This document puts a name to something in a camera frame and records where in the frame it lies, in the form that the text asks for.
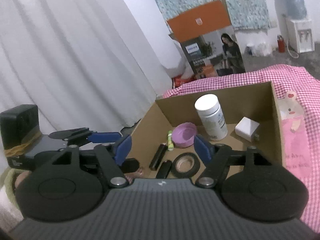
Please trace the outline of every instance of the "blue gripper pad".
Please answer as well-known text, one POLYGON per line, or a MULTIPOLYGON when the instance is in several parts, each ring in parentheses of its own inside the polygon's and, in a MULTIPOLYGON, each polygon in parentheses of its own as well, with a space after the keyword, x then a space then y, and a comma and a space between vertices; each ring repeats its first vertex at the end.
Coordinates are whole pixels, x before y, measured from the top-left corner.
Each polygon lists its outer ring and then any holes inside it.
POLYGON ((88 137, 92 143, 113 143, 121 138, 119 132, 95 132, 88 137))
POLYGON ((211 156, 215 153, 214 146, 201 135, 196 135, 194 148, 199 158, 205 166, 211 161, 211 156))
POLYGON ((132 138, 130 135, 123 136, 112 145, 112 153, 117 165, 121 166, 132 147, 132 138))

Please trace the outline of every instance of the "pink checkered cloth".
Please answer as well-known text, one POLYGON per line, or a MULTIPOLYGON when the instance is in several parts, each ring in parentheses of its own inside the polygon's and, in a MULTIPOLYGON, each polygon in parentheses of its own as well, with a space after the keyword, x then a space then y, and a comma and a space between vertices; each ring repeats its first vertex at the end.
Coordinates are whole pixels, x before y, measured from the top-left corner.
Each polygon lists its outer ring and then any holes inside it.
POLYGON ((208 90, 236 87, 272 81, 278 98, 287 91, 297 92, 297 100, 305 111, 305 125, 310 147, 311 175, 301 180, 309 190, 309 201, 301 220, 315 232, 320 232, 320 81, 303 67, 274 65, 262 70, 212 77, 193 81, 168 90, 163 97, 178 96, 208 90))

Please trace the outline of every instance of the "bottle label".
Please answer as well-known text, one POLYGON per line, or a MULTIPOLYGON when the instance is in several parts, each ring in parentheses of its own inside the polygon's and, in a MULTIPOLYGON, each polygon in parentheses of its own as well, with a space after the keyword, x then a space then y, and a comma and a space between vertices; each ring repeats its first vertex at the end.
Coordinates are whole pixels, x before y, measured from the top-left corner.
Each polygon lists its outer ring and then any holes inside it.
POLYGON ((201 120, 207 134, 213 140, 221 140, 227 135, 228 129, 221 108, 213 115, 201 117, 201 120))

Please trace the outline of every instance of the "cable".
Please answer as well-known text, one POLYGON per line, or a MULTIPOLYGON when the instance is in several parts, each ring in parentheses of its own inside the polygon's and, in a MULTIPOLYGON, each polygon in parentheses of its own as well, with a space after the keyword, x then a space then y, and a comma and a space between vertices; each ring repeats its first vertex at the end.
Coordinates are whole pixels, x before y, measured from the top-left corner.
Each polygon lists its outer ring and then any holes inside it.
POLYGON ((289 52, 289 55, 292 57, 292 58, 299 58, 299 54, 297 52, 295 52, 294 50, 289 50, 289 30, 288 30, 288 26, 287 26, 287 21, 286 21, 286 16, 285 14, 282 14, 282 16, 284 17, 284 20, 285 20, 285 26, 287 27, 287 49, 288 49, 288 52, 289 52))
POLYGON ((289 31, 287 32, 287 34, 288 34, 287 49, 288 49, 289 55, 290 55, 292 58, 299 58, 299 54, 298 54, 297 52, 295 52, 294 50, 292 50, 292 51, 290 52, 290 50, 289 50, 289 31))

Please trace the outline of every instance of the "cardboard box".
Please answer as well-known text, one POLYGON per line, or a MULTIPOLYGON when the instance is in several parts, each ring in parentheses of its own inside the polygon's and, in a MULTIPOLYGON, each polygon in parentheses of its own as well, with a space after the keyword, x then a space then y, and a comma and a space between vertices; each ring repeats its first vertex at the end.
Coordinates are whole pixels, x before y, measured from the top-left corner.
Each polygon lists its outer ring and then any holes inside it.
MULTIPOLYGON (((233 150, 246 150, 248 146, 255 145, 270 161, 285 166, 277 97, 272 83, 265 82, 156 100, 133 131, 132 150, 128 155, 128 158, 136 158, 140 166, 145 167, 146 177, 155 178, 157 174, 157 171, 151 171, 148 167, 159 145, 167 142, 169 130, 181 123, 192 122, 197 126, 198 133, 207 136, 194 104, 200 96, 209 93, 218 97, 228 127, 228 135, 220 143, 231 146, 233 150), (260 123, 259 142, 252 144, 235 134, 234 128, 244 116, 260 123)), ((173 161, 184 152, 195 153, 193 146, 175 148, 172 152, 166 152, 163 161, 173 161)), ((204 168, 201 162, 201 168, 192 178, 193 181, 204 168)), ((241 167, 233 166, 229 175, 240 170, 241 167)), ((168 178, 173 178, 173 175, 170 173, 168 178)))
POLYGON ((197 79, 245 72, 225 0, 192 8, 168 24, 197 79))

